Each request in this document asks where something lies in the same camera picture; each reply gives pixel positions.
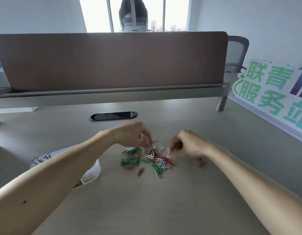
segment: headset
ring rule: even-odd
[[[148,30],[148,13],[146,16],[136,17],[135,0],[130,0],[131,16],[132,18],[121,18],[119,15],[119,21],[123,32],[147,32]]]

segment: green curved line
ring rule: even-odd
[[[237,82],[236,85],[234,86],[234,92],[235,92],[236,94],[238,94],[238,92],[236,91],[236,86],[237,86],[239,83],[242,83],[242,82],[243,82],[243,80]]]

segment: white sign with green characters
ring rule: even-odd
[[[251,59],[238,77],[236,97],[302,133],[302,66]]]

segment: white container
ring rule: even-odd
[[[44,156],[40,156],[40,157],[35,157],[32,159],[31,161],[31,166],[30,169],[41,164],[42,162],[45,162],[46,160],[49,160],[50,158],[53,158],[69,149],[74,148],[77,145],[65,148],[65,149],[61,149],[52,153],[47,153]],[[101,166],[100,166],[100,162],[98,161],[98,159],[95,161],[95,163],[92,165],[92,167],[86,171],[86,173],[82,176],[82,178],[80,179],[80,181],[74,186],[73,189],[82,186],[84,184],[87,184],[89,182],[92,182],[95,178],[97,178],[100,175],[101,172]]]

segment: high-rise building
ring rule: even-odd
[[[176,31],[176,25],[171,26],[171,31]]]
[[[151,30],[156,31],[156,21],[151,21]]]

